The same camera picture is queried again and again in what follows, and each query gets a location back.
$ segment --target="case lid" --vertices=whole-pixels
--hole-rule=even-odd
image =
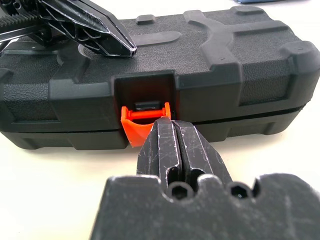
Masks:
[[[121,21],[133,58],[97,55],[74,42],[28,39],[0,58],[0,131],[113,131],[121,109],[169,103],[194,124],[300,109],[320,76],[320,53],[260,8],[140,16]]]

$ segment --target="white table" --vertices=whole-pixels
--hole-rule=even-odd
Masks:
[[[95,0],[119,19],[228,9],[232,0]],[[320,49],[320,1],[258,4],[288,24],[302,40]],[[320,191],[320,86],[312,101],[284,132],[250,135],[213,143],[236,181],[292,173]],[[22,150],[0,135],[0,239],[88,240],[101,194],[110,176],[134,175],[138,149],[76,151]]]

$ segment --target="orange latch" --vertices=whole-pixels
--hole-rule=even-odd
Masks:
[[[168,102],[164,104],[162,110],[148,110],[148,111],[132,111],[128,110],[126,106],[121,109],[121,123],[125,134],[132,147],[141,147],[152,127],[153,123],[150,124],[137,124],[134,120],[144,120],[144,119],[159,119],[162,117],[168,117],[171,119],[170,105]]]

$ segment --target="black plastic case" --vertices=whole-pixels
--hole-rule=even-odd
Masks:
[[[24,149],[122,149],[121,107],[169,102],[210,142],[285,130],[309,102],[320,52],[260,8],[123,20],[133,58],[28,38],[0,58],[0,131]]]

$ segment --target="black tool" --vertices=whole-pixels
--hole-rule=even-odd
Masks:
[[[191,123],[157,120],[137,173],[107,181],[91,240],[319,239],[319,193],[290,174],[232,182]]]
[[[128,56],[137,47],[126,28],[110,12],[90,0],[0,0],[0,42],[31,36],[54,45],[76,41],[105,56]]]

